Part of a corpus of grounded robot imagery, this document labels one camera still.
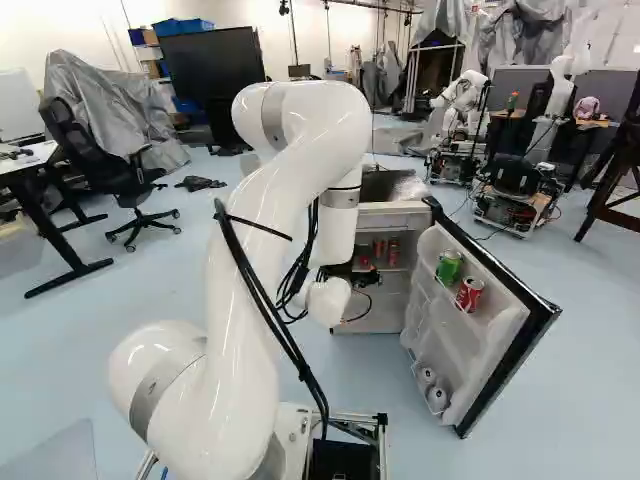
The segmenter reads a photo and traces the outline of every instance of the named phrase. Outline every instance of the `green soda can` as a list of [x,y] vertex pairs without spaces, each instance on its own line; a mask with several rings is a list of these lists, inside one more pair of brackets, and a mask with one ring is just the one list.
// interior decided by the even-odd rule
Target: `green soda can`
[[445,287],[451,287],[460,276],[462,268],[462,254],[455,250],[445,250],[440,254],[440,263],[436,269],[436,276]]

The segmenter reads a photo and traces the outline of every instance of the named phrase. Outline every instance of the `office chair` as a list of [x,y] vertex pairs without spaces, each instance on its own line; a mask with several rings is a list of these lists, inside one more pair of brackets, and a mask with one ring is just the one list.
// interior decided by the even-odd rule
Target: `office chair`
[[93,191],[113,195],[121,208],[132,208],[136,218],[120,228],[106,232],[107,240],[114,243],[120,233],[132,230],[124,242],[127,252],[135,252],[133,241],[143,228],[156,227],[172,230],[179,234],[182,230],[175,225],[167,225],[157,220],[166,217],[179,218],[178,210],[143,215],[138,206],[154,189],[167,185],[155,184],[154,180],[165,174],[162,168],[145,170],[142,153],[151,148],[143,145],[129,155],[129,162],[117,155],[104,151],[94,138],[80,125],[69,104],[60,97],[42,101],[38,109],[53,138],[62,147],[72,165],[82,172]]

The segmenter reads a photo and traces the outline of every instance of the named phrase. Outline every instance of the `fridge door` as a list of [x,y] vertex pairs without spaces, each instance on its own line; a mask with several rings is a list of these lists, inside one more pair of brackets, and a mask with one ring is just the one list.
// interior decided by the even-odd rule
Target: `fridge door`
[[[425,400],[433,386],[427,369],[446,392],[447,406],[430,408],[432,413],[465,438],[562,310],[449,219],[435,198],[424,201],[434,224],[418,241],[400,339],[414,360],[412,371]],[[445,286],[436,277],[440,254],[448,249],[462,254],[460,278],[473,276],[485,284],[473,313],[456,299],[459,281]]]

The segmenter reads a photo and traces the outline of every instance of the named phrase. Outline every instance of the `black desk leg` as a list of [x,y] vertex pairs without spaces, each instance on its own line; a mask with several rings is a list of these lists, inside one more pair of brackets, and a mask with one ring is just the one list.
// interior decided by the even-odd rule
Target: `black desk leg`
[[74,228],[78,228],[78,227],[83,227],[85,225],[89,225],[90,223],[99,222],[100,220],[104,220],[105,218],[108,217],[106,213],[101,215],[94,215],[92,217],[87,217],[84,211],[82,210],[82,208],[80,208],[80,205],[78,205],[78,202],[74,198],[73,192],[71,191],[71,189],[67,186],[66,183],[64,183],[64,180],[60,176],[60,173],[58,172],[58,170],[51,164],[45,165],[44,168],[45,168],[45,171],[47,172],[49,179],[51,180],[51,183],[53,183],[55,187],[58,189],[58,191],[62,194],[63,204],[69,209],[71,209],[71,211],[78,218],[76,222],[71,222],[68,225],[58,227],[58,231],[60,231],[60,233],[68,232],[69,230],[73,230]]
[[60,256],[71,266],[73,271],[65,273],[64,275],[54,278],[42,285],[29,290],[24,294],[24,298],[32,298],[41,293],[47,292],[53,288],[64,285],[65,283],[75,280],[76,278],[84,277],[96,270],[100,270],[108,265],[113,264],[112,258],[106,258],[98,262],[85,265],[75,250],[67,243],[67,240],[56,228],[49,217],[44,213],[38,202],[29,194],[26,187],[22,183],[15,183],[9,186],[9,189],[16,197],[24,211],[29,215],[31,220],[36,224],[40,233],[45,237],[53,248],[55,248]]
[[584,147],[584,151],[580,154],[580,158],[578,160],[578,163],[576,163],[575,166],[573,167],[573,171],[571,172],[571,175],[569,176],[569,180],[567,181],[567,185],[564,187],[564,192],[565,193],[569,193],[571,191],[571,189],[573,188],[573,186],[575,185],[576,180],[578,179],[578,175],[580,174],[580,170],[582,169],[582,166],[584,165],[584,162],[587,159],[587,155],[589,155],[589,152],[591,151],[591,147],[593,146],[593,142],[596,139],[597,130],[598,130],[597,128],[592,128],[592,129],[589,130],[587,141],[585,142],[586,145]]

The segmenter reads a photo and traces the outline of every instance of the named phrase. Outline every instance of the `floor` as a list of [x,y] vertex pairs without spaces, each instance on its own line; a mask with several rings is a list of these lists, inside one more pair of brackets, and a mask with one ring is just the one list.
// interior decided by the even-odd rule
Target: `floor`
[[[27,289],[64,271],[47,246],[39,265],[0,280],[0,464],[88,418],[98,478],[133,478],[144,445],[111,404],[108,355],[124,335],[149,322],[203,324],[212,199],[227,195],[241,178],[237,159],[192,152],[193,163],[167,183],[195,174],[230,187],[193,194],[170,187],[152,195],[144,209],[179,208],[182,235],[145,231],[138,251],[127,254],[104,240],[105,230],[127,219],[104,197],[85,208],[109,218],[67,238],[84,259],[112,256],[114,266],[23,300]],[[422,172],[413,159],[375,161]],[[448,212],[464,200],[455,187],[433,187],[433,193]],[[293,328],[333,408],[389,413],[392,478],[638,478],[640,238],[596,222],[582,244],[574,243],[587,199],[580,191],[562,199],[562,217],[529,241],[499,234],[485,242],[564,313],[465,441],[429,417],[396,336],[334,338],[310,321]],[[473,236],[490,233],[470,216],[465,207],[455,219]],[[292,369],[281,371],[282,398],[309,403]]]

